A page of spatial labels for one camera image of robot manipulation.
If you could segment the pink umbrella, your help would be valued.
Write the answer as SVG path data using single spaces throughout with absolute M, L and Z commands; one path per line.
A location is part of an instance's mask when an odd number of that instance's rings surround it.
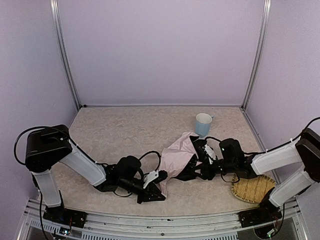
M 194 132 L 184 132 L 170 146 L 163 149 L 159 170 L 167 172 L 167 178 L 159 183 L 162 195 L 167 198 L 167 182 L 169 179 L 177 177 L 179 173 L 187 166 L 188 162 L 198 154 L 190 137 L 197 140 L 200 136 Z

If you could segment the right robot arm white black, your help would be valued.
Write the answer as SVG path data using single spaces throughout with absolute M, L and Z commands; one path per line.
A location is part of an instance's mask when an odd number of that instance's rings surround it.
M 212 180 L 216 175 L 236 174 L 239 180 L 254 179 L 262 174 L 287 165 L 301 163 L 301 167 L 280 185 L 271 188 L 257 208 L 239 212 L 242 227 L 267 223 L 284 217 L 285 202 L 303 193 L 320 181 L 320 136 L 306 126 L 295 138 L 264 152 L 246 153 L 238 140 L 227 138 L 219 141 L 221 159 L 216 159 L 207 144 L 209 137 L 190 137 L 196 153 L 178 180 L 195 178 Z

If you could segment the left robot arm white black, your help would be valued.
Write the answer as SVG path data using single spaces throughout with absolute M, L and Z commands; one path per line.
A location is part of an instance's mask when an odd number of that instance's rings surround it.
M 46 220 L 82 226 L 87 217 L 83 211 L 64 206 L 62 194 L 51 173 L 57 163 L 67 166 L 102 193 L 122 188 L 129 194 L 135 194 L 138 204 L 166 199 L 157 185 L 167 178 L 167 172 L 156 169 L 144 174 L 141 160 L 135 156 L 123 157 L 116 164 L 98 163 L 75 143 L 64 124 L 26 129 L 16 138 L 13 145 L 15 150 L 24 134 L 28 135 L 25 160 L 18 159 L 17 162 L 31 172 L 34 184 L 45 202 L 43 218 Z

